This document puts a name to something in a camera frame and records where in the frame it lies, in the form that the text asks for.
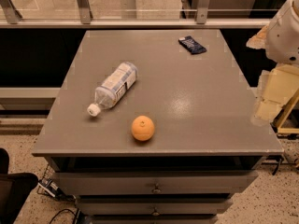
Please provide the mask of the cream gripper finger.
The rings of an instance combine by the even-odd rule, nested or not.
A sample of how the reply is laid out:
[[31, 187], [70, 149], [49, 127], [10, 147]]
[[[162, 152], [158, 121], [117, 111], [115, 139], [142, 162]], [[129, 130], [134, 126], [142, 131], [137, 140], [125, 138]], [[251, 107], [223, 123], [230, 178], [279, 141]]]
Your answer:
[[264, 49], [268, 26], [265, 25], [256, 35], [252, 36], [246, 43], [251, 49]]

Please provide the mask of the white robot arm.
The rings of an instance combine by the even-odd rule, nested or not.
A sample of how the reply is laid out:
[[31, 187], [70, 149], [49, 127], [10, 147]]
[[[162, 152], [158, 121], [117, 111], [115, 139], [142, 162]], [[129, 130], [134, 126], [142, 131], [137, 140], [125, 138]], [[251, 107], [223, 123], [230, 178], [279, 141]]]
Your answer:
[[246, 43], [251, 49], [265, 49], [277, 65], [262, 71], [251, 122], [272, 122], [299, 89], [299, 0], [287, 0], [274, 18]]

